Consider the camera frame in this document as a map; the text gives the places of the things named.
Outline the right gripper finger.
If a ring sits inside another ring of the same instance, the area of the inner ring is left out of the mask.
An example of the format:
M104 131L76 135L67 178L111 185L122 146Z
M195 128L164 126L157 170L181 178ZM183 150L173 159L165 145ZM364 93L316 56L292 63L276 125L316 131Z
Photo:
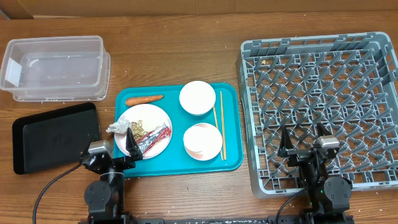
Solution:
M281 126L281 136L280 136L280 146L279 151L286 150L286 149L293 149L294 146L289 136L289 132L285 126Z
M317 133L318 133L318 137L330 135L329 130L327 130L327 128L324 127L324 125L321 122L317 123Z

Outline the red snack wrapper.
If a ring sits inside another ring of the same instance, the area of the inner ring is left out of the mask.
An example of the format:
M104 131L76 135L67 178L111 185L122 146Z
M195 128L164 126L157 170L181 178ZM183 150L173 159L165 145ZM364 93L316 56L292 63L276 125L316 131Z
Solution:
M156 127L153 131L148 132L146 135L141 137L137 141L137 145L141 152L145 154L150 149L152 149L158 142L163 139L170 137L172 134L172 130L169 126L164 123L158 127Z

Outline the foil ball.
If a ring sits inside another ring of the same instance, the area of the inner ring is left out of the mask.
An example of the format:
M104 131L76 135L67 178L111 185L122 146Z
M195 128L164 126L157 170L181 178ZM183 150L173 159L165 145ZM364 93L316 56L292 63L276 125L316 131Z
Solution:
M106 132L107 133L118 133L118 134L124 134L128 128L131 128L132 123L128 119L120 119L119 121L110 124Z

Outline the pink plate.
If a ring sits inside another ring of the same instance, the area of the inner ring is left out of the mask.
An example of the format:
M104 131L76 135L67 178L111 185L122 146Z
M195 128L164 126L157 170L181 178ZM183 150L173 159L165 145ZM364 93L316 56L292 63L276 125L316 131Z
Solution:
M167 113L162 108L152 104L133 106L123 112L116 121L120 120L128 120L135 123L141 121L143 130L147 132L158 128L162 124L166 124L170 131L172 131L172 123ZM143 159L151 159L163 152L169 145L171 135L172 134L159 141L151 149L143 153Z

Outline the pink bowl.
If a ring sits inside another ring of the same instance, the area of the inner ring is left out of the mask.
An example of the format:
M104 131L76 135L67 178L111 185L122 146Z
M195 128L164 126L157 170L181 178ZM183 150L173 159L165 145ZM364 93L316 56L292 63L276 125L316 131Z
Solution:
M198 161L209 161L220 154L223 138L212 124L198 123L185 131L183 146L190 157Z

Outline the white bowl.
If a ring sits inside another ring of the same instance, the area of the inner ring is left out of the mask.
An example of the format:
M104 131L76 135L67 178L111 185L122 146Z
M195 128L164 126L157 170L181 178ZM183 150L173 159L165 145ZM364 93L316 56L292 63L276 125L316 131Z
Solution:
M215 105L216 93L209 83L192 81L182 87L179 102L186 112L201 116L209 112Z

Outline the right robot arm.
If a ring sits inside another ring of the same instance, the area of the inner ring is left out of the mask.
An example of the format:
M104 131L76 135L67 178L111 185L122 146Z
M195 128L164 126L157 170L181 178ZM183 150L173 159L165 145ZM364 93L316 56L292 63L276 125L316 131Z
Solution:
M289 167L298 167L304 188L291 196L278 210L275 222L282 221L280 213L292 199L308 193L310 208L304 208L291 218L293 223L353 223L347 217L352 182L341 176L330 176L326 162L334 159L340 150L339 140L324 125L317 123L318 137L310 149L294 148L285 126L281 127L281 141L277 155L288 159Z

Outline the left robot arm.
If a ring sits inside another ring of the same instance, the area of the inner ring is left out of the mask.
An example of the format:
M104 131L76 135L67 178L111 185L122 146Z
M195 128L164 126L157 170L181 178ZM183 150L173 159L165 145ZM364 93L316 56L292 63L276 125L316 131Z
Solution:
M99 175L85 190L88 205L88 223L128 223L136 219L124 209L124 171L133 169L143 155L130 128L126 131L128 156L114 158L108 141L95 141L80 156L80 163L86 169Z

